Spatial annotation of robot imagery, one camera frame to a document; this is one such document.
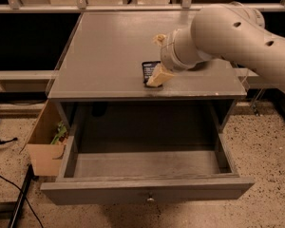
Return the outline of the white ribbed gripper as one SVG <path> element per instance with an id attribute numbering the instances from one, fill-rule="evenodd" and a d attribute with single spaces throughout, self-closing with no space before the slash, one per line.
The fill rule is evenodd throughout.
<path id="1" fill-rule="evenodd" d="M 175 29 L 165 34 L 157 34 L 153 43 L 161 47 L 161 64 L 157 64 L 146 82 L 147 86 L 158 87 L 174 77 L 172 71 L 188 69 L 188 35 L 185 29 Z"/>

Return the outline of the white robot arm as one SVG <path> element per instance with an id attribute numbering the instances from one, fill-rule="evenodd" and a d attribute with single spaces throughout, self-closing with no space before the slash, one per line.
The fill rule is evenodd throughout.
<path id="1" fill-rule="evenodd" d="M 263 15 L 238 2 L 199 10 L 189 26 L 155 38 L 161 62 L 147 80 L 157 87 L 176 72 L 215 58 L 254 70 L 285 93 L 285 38 L 265 28 Z"/>

